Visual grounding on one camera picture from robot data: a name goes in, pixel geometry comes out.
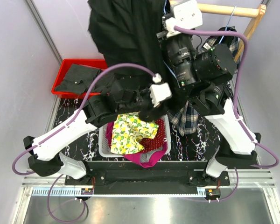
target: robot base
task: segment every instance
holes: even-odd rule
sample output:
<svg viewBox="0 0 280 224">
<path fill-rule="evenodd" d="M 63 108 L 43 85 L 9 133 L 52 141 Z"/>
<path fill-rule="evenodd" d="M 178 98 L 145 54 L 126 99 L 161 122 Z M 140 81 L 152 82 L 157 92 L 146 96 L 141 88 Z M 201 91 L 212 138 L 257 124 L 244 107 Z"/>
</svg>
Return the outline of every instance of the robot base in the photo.
<svg viewBox="0 0 280 224">
<path fill-rule="evenodd" d="M 257 142 L 260 142 L 261 135 L 260 133 L 254 133 L 256 136 Z M 257 164 L 257 153 L 253 151 L 251 155 L 239 155 L 235 154 L 231 149 L 224 137 L 222 137 L 220 149 L 216 155 L 216 160 L 222 165 L 225 165 L 229 168 L 238 168 L 238 169 L 251 169 L 251 165 Z"/>
<path fill-rule="evenodd" d="M 220 186 L 230 186 L 229 176 L 227 171 L 223 171 L 217 178 L 210 178 L 206 180 L 203 177 L 204 171 L 191 170 L 188 172 L 189 184 L 197 187 L 217 186 L 220 181 Z"/>
</svg>

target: lemon print cloth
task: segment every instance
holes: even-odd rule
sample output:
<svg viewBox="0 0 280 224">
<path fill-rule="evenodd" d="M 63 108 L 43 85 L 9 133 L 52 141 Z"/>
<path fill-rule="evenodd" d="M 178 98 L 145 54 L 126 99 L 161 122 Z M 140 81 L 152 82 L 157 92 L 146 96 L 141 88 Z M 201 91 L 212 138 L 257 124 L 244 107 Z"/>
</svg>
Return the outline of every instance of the lemon print cloth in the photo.
<svg viewBox="0 0 280 224">
<path fill-rule="evenodd" d="M 144 149 L 139 143 L 143 138 L 153 139 L 159 126 L 139 119 L 138 113 L 118 115 L 112 130 L 111 152 L 127 155 Z"/>
</svg>

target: laundry basket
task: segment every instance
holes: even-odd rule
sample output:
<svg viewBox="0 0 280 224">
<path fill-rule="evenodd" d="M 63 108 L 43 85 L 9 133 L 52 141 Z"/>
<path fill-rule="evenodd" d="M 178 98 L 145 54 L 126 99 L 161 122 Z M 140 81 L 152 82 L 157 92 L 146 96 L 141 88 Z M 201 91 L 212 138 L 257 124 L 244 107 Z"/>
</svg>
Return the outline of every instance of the laundry basket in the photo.
<svg viewBox="0 0 280 224">
<path fill-rule="evenodd" d="M 167 115 L 162 117 L 164 124 L 165 124 L 165 135 L 168 142 L 168 149 L 166 154 L 168 154 L 171 150 L 171 136 L 170 136 L 170 127 L 169 127 L 169 120 Z M 107 125 L 102 126 L 98 132 L 98 152 L 103 157 L 123 157 L 122 155 L 113 154 L 111 153 L 111 149 L 108 145 L 108 140 L 106 138 L 106 130 Z"/>
</svg>

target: magenta fabric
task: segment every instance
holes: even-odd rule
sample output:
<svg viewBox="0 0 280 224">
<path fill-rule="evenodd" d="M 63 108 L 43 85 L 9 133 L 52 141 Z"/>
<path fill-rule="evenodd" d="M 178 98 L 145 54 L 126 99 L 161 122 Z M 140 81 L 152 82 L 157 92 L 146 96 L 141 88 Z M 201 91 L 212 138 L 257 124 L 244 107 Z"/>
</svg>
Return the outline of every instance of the magenta fabric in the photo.
<svg viewBox="0 0 280 224">
<path fill-rule="evenodd" d="M 163 144 L 163 149 L 161 151 L 157 151 L 149 159 L 149 162 L 140 162 L 140 157 L 142 153 L 135 153 L 135 154 L 130 154 L 130 155 L 123 155 L 126 159 L 129 161 L 132 161 L 139 166 L 142 166 L 143 168 L 149 168 L 153 167 L 159 160 L 162 158 L 163 155 L 165 155 L 166 151 L 168 149 L 167 142 L 165 141 Z"/>
<path fill-rule="evenodd" d="M 112 142 L 113 126 L 114 126 L 114 122 L 108 123 L 108 125 L 107 125 L 107 130 L 106 130 L 105 136 L 108 140 L 108 145 L 111 145 L 111 142 Z M 149 162 L 143 162 L 143 163 L 140 162 L 142 153 L 135 153 L 135 154 L 123 155 L 123 156 L 126 159 L 128 159 L 129 161 L 132 161 L 132 162 L 138 164 L 139 166 L 142 166 L 143 168 L 149 168 L 149 167 L 153 167 L 160 160 L 160 158 L 162 158 L 162 156 L 166 153 L 167 149 L 168 149 L 168 144 L 165 141 L 163 143 L 163 149 L 161 151 L 155 152 L 150 157 Z"/>
<path fill-rule="evenodd" d="M 108 145 L 110 146 L 112 143 L 112 131 L 113 131 L 114 122 L 107 124 L 107 130 L 106 130 L 106 138 L 108 140 Z"/>
</svg>

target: metal floor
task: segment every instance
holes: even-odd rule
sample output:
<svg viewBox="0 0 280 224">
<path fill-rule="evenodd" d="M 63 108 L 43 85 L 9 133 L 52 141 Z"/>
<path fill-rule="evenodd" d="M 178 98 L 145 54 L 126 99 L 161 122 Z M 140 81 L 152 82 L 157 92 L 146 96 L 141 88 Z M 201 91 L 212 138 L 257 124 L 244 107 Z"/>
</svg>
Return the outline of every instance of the metal floor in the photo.
<svg viewBox="0 0 280 224">
<path fill-rule="evenodd" d="M 223 196 L 231 189 L 222 189 Z M 46 197 L 33 196 L 25 224 L 57 224 L 47 211 Z M 69 197 L 51 197 L 53 210 Z M 239 189 L 225 202 L 197 203 L 184 198 L 93 197 L 89 212 L 77 224 L 272 224 L 265 196 L 260 189 Z M 70 202 L 54 215 L 63 220 L 79 216 L 83 206 Z"/>
</svg>

